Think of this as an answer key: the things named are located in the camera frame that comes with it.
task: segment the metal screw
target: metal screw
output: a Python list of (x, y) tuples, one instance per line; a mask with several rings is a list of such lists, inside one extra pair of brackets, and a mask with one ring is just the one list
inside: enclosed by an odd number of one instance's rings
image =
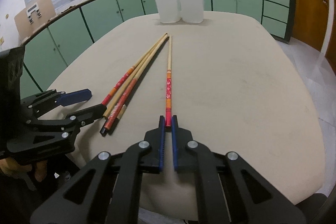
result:
[(107, 160), (109, 158), (109, 153), (107, 152), (100, 152), (99, 155), (98, 155), (98, 159), (100, 160)]
[(238, 159), (238, 154), (236, 152), (230, 152), (227, 154), (227, 157), (229, 158), (229, 160), (236, 160)]
[(139, 147), (140, 148), (147, 148), (147, 147), (149, 147), (149, 142), (141, 141), (141, 142), (139, 142)]
[(197, 141), (189, 141), (189, 142), (187, 143), (187, 146), (188, 146), (189, 148), (196, 148), (196, 147), (198, 146), (198, 142), (197, 142)]

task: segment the finger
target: finger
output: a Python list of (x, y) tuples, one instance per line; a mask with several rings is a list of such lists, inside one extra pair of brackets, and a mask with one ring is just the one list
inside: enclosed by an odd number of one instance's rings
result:
[(41, 182), (47, 176), (47, 161), (41, 161), (36, 163), (35, 168), (35, 179)]

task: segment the countertop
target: countertop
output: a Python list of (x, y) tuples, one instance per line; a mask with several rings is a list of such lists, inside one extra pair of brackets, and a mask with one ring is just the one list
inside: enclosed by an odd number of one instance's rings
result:
[[(179, 126), (211, 151), (236, 151), (294, 204), (324, 182), (322, 133), (311, 96), (295, 67), (256, 20), (205, 12), (200, 24), (162, 24), (158, 14), (132, 18), (83, 52), (50, 86), (92, 98), (42, 118), (100, 103), (124, 73), (165, 32), (172, 35), (172, 113)], [(124, 152), (157, 128), (165, 113), (168, 45), (146, 74), (112, 136), (85, 126), (70, 158), (83, 166), (101, 151)], [(173, 171), (166, 134), (164, 171), (144, 174), (140, 206), (179, 219), (197, 219), (194, 179)]]

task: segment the hand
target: hand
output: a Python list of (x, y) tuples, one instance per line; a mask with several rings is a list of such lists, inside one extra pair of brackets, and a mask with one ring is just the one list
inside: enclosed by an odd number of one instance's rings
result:
[[(2, 172), (12, 177), (16, 173), (29, 172), (32, 170), (32, 165), (19, 165), (16, 160), (12, 158), (6, 158), (0, 160), (0, 169)], [(35, 168), (35, 179), (38, 182), (41, 182), (47, 176), (47, 161), (41, 161), (36, 163)]]

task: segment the beige tabletop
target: beige tabletop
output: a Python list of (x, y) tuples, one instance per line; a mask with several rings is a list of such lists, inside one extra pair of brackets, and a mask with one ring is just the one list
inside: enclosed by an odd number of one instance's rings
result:
[[(172, 113), (179, 126), (213, 152), (236, 151), (293, 203), (324, 182), (325, 154), (318, 116), (308, 90), (272, 36), (253, 18), (205, 12), (201, 24), (161, 24), (157, 14), (122, 23), (80, 55), (50, 86), (92, 98), (58, 107), (44, 117), (100, 103), (124, 73), (165, 32), (172, 35)], [(168, 44), (131, 100), (112, 136), (85, 126), (70, 158), (80, 167), (100, 151), (124, 152), (157, 128), (165, 114)], [(173, 171), (167, 134), (164, 171), (144, 174), (140, 206), (171, 217), (196, 220), (191, 174)]]

